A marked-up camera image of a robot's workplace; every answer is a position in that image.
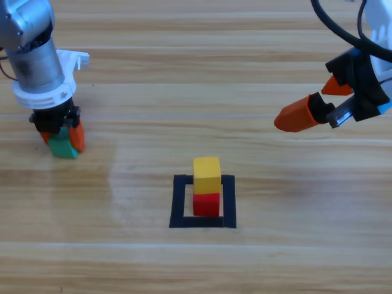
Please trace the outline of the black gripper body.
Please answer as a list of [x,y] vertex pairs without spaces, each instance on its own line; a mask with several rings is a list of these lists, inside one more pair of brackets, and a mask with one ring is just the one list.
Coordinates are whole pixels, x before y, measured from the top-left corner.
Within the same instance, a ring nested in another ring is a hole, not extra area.
[[339,86],[350,86],[350,97],[326,116],[332,128],[350,118],[356,122],[381,115],[379,107],[390,101],[371,66],[370,55],[349,50],[325,64]]
[[44,110],[33,110],[29,122],[38,132],[58,134],[62,127],[76,128],[80,124],[80,107],[74,105],[73,99]]

